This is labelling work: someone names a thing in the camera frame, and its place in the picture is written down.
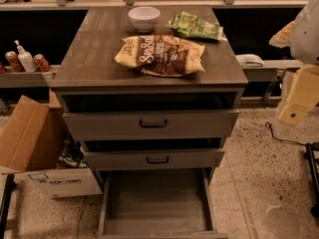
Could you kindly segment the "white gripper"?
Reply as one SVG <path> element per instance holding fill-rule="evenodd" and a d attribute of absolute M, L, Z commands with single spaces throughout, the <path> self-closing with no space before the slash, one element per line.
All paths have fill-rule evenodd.
<path fill-rule="evenodd" d="M 307 64 L 293 75 L 278 116 L 287 125 L 298 125 L 319 104 L 319 0 L 310 0 L 295 22 L 291 21 L 273 35 L 269 44 L 276 48 L 290 46 L 291 56 Z"/>

